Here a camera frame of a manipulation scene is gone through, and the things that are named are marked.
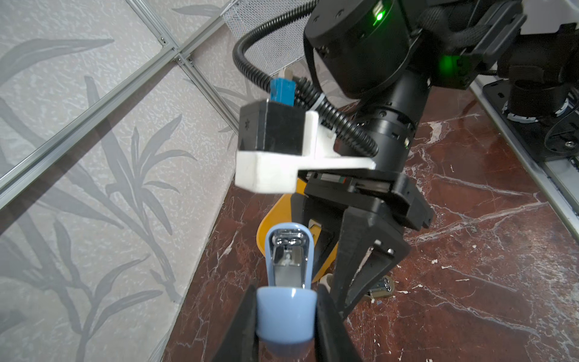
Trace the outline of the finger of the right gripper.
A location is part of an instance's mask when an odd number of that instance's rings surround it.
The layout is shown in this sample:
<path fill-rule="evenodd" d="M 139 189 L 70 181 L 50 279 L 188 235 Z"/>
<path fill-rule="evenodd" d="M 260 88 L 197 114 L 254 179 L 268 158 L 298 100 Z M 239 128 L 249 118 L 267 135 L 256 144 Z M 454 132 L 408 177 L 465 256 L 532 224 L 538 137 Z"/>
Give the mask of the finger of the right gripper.
<path fill-rule="evenodd" d="M 322 199 L 301 194 L 290 196 L 291 221 L 307 226 L 314 236 L 312 280 L 319 281 L 336 260 L 339 239 L 339 209 Z"/>
<path fill-rule="evenodd" d="M 330 295 L 342 318 L 410 252 L 403 227 L 388 214 L 349 207 L 338 240 Z"/>

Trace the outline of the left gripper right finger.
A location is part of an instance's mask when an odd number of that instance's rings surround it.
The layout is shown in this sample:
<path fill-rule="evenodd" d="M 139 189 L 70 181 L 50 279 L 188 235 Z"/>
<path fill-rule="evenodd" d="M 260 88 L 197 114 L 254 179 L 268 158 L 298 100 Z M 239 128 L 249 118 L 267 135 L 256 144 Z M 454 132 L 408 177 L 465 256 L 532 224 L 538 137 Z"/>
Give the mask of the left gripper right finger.
<path fill-rule="evenodd" d="M 342 317 L 324 285 L 318 287 L 317 296 L 315 318 L 316 361 L 362 361 L 348 336 Z"/>

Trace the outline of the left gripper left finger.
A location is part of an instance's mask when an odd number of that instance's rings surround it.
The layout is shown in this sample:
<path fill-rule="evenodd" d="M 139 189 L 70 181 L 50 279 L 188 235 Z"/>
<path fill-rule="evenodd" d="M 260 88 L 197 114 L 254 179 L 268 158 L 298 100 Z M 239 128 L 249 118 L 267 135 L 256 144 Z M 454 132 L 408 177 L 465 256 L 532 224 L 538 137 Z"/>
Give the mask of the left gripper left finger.
<path fill-rule="evenodd" d="M 257 288 L 250 285 L 212 361 L 259 361 Z"/>

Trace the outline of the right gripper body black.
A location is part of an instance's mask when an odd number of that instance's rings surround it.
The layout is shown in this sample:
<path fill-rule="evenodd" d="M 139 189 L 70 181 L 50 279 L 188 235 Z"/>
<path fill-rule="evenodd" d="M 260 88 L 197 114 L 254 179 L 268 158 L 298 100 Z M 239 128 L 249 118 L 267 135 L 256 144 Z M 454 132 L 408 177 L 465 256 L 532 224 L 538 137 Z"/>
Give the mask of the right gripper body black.
<path fill-rule="evenodd" d="M 300 171 L 305 195 L 334 208 L 348 207 L 384 214 L 401 226 L 420 231 L 428 229 L 434 211 L 413 179 L 393 173 L 386 180 L 360 179 L 319 171 Z"/>

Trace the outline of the beige small stapler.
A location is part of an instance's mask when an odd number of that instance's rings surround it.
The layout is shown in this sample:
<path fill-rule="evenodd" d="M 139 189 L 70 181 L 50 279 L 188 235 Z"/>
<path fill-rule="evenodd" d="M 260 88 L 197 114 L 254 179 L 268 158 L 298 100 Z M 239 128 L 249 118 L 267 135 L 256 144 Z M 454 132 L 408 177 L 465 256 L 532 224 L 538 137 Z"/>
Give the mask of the beige small stapler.
<path fill-rule="evenodd" d="M 390 276 L 384 276 L 373 287 L 371 287 L 366 295 L 365 300 L 377 300 L 381 298 L 392 297 L 395 292 L 395 283 Z"/>

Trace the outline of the light blue stapler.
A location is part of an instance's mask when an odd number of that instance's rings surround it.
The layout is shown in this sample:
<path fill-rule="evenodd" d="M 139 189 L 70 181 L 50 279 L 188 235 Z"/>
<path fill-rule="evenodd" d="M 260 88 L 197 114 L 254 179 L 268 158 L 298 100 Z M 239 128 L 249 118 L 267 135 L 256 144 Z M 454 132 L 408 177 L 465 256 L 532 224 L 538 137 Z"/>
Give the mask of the light blue stapler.
<path fill-rule="evenodd" d="M 256 334 L 270 351 L 281 358 L 301 358 L 315 334 L 317 294 L 297 287 L 257 290 Z"/>

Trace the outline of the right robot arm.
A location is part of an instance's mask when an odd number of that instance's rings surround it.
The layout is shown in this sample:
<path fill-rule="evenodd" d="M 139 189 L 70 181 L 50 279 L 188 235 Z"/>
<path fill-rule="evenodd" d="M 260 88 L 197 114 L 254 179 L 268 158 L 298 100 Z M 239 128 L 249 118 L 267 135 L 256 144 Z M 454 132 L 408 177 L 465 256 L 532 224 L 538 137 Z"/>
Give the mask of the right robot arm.
<path fill-rule="evenodd" d="M 347 117 L 327 101 L 321 119 L 344 156 L 373 170 L 316 171 L 291 198 L 294 221 L 318 223 L 318 245 L 336 252 L 330 295 L 348 316 L 372 285 L 410 251 L 406 229 L 434 212 L 403 169 L 432 86 L 464 89 L 514 42 L 519 1 L 321 1 L 305 28 L 308 58 L 320 56 L 344 94 Z"/>

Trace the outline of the yellow plastic tray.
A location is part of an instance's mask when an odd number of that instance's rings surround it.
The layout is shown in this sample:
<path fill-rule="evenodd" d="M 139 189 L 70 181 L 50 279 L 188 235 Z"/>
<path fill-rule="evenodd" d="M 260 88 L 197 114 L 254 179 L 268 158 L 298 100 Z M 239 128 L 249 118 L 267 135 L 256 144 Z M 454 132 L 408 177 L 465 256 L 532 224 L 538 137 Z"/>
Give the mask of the yellow plastic tray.
<path fill-rule="evenodd" d="M 297 193 L 305 194 L 305 182 L 297 181 Z M 256 244 L 265 257 L 270 287 L 310 289 L 315 254 L 314 236 L 307 226 L 291 221 L 290 196 L 283 195 L 259 225 Z M 318 282 L 330 288 L 333 274 L 328 271 Z"/>

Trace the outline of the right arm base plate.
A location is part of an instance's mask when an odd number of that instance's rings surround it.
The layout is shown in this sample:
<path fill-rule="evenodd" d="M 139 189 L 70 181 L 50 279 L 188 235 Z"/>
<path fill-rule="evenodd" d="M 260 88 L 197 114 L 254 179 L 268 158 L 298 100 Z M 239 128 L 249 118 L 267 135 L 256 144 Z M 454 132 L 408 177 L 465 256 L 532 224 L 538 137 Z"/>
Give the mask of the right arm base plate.
<path fill-rule="evenodd" d="M 578 155 L 578 91 L 569 83 L 499 80 L 482 93 L 536 162 Z"/>

